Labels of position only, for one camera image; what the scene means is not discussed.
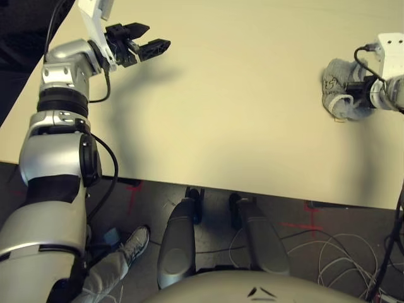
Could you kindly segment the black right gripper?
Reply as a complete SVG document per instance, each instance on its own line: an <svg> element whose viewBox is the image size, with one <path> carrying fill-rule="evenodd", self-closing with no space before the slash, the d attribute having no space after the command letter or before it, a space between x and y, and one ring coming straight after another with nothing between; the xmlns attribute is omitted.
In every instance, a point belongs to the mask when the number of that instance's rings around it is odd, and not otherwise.
<svg viewBox="0 0 404 303"><path fill-rule="evenodd" d="M364 78L362 81L348 82L345 85L345 91L353 96L355 100L361 101L362 107L373 107L370 93L374 78Z"/></svg>

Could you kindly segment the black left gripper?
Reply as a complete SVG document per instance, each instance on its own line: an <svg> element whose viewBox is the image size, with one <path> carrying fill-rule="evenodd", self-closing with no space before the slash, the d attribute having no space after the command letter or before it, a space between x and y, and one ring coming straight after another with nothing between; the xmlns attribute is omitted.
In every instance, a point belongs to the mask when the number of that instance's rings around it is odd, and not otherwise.
<svg viewBox="0 0 404 303"><path fill-rule="evenodd" d="M135 55L130 51L131 42L144 35L150 27L141 23L127 25L115 24L105 28L105 38L110 47L116 64L125 68L137 63ZM171 41L155 39L141 45L138 51L140 61L147 61L162 55L171 45Z"/></svg>

